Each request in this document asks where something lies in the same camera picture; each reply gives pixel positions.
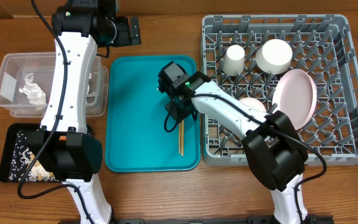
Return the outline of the rice and peanut scraps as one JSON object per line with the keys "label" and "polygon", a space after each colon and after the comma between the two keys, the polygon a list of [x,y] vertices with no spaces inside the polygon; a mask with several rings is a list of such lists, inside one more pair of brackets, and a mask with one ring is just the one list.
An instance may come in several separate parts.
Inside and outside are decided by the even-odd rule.
{"label": "rice and peanut scraps", "polygon": [[[10,161],[8,173],[8,182],[18,182],[25,174],[30,163],[34,160],[35,155],[27,147],[27,138],[25,132],[20,130],[16,134],[14,150]],[[31,168],[25,178],[26,182],[59,182],[52,172],[46,171],[39,161]]]}

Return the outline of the wooden chopstick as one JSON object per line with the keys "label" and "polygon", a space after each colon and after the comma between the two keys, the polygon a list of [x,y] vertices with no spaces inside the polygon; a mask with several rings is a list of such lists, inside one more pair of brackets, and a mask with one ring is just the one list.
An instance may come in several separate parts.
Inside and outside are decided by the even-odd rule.
{"label": "wooden chopstick", "polygon": [[181,155],[182,150],[182,123],[178,125],[178,153]]}
{"label": "wooden chopstick", "polygon": [[180,154],[184,156],[184,123],[185,121],[182,120],[180,123]]}

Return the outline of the pink plate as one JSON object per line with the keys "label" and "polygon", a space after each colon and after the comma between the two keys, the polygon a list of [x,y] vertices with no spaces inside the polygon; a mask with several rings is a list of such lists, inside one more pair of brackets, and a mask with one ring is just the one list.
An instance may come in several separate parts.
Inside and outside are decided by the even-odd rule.
{"label": "pink plate", "polygon": [[317,101],[317,87],[303,70],[293,69],[281,77],[275,87],[272,104],[285,113],[296,130],[304,127],[313,116]]}

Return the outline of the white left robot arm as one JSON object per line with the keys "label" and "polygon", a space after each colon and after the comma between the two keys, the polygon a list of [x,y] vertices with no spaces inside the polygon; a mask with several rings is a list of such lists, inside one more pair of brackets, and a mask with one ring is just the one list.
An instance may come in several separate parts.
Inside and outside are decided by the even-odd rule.
{"label": "white left robot arm", "polygon": [[55,68],[38,129],[24,131],[27,147],[67,189],[81,223],[114,223],[99,179],[102,144],[88,131],[86,97],[98,49],[140,44],[137,18],[117,16],[116,2],[68,1],[45,23],[55,39]]}

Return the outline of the cream plastic cup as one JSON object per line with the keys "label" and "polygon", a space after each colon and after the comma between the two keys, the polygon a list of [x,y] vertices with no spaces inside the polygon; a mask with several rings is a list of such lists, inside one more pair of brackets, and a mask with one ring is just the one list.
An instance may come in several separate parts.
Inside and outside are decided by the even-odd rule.
{"label": "cream plastic cup", "polygon": [[245,63],[245,50],[240,45],[232,45],[227,48],[223,60],[222,71],[229,76],[242,73]]}

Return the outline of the cream bowl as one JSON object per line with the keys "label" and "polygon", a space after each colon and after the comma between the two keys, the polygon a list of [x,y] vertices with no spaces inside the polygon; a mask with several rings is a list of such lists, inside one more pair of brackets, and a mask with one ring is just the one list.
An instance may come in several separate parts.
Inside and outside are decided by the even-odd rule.
{"label": "cream bowl", "polygon": [[261,71],[277,75],[289,69],[292,57],[293,51],[288,43],[272,39],[257,51],[255,61]]}

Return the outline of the foil wrapper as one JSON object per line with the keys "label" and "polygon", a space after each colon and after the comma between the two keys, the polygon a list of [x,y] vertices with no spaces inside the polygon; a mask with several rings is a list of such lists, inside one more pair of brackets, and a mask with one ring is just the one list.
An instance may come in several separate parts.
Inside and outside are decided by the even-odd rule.
{"label": "foil wrapper", "polygon": [[19,92],[26,95],[29,103],[31,105],[46,105],[46,94],[38,84],[34,83],[34,74],[27,74],[24,81],[25,85],[19,88]]}

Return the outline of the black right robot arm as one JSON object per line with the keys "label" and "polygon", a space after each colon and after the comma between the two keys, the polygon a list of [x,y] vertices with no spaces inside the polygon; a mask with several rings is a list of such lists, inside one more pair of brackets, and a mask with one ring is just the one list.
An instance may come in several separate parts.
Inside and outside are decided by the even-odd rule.
{"label": "black right robot arm", "polygon": [[318,154],[323,170],[303,178],[308,151],[317,152],[300,140],[285,113],[257,111],[227,94],[204,73],[189,75],[173,61],[158,73],[158,90],[169,96],[165,109],[176,124],[202,113],[239,137],[251,172],[272,194],[276,222],[313,221],[304,206],[301,185],[324,175],[327,164]]}

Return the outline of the small pink bowl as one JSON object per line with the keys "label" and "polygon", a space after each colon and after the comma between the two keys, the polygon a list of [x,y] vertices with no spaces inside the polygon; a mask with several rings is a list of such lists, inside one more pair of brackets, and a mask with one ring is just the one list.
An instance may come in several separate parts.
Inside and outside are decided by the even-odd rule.
{"label": "small pink bowl", "polygon": [[266,108],[262,102],[255,98],[241,98],[239,100],[241,103],[245,104],[246,106],[253,108],[257,111],[266,112]]}

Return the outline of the grey dishwasher rack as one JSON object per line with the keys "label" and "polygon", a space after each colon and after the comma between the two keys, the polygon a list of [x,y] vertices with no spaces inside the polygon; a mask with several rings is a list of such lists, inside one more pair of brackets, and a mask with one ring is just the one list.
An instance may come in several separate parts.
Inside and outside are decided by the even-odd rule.
{"label": "grey dishwasher rack", "polygon": [[[313,117],[299,130],[302,141],[320,152],[330,166],[358,164],[358,61],[346,17],[340,14],[208,15],[202,20],[202,71],[237,99],[255,98],[267,111],[280,76],[261,71],[255,61],[267,41],[280,39],[293,50],[291,67],[316,83]],[[242,73],[226,75],[228,47],[245,50]]]}

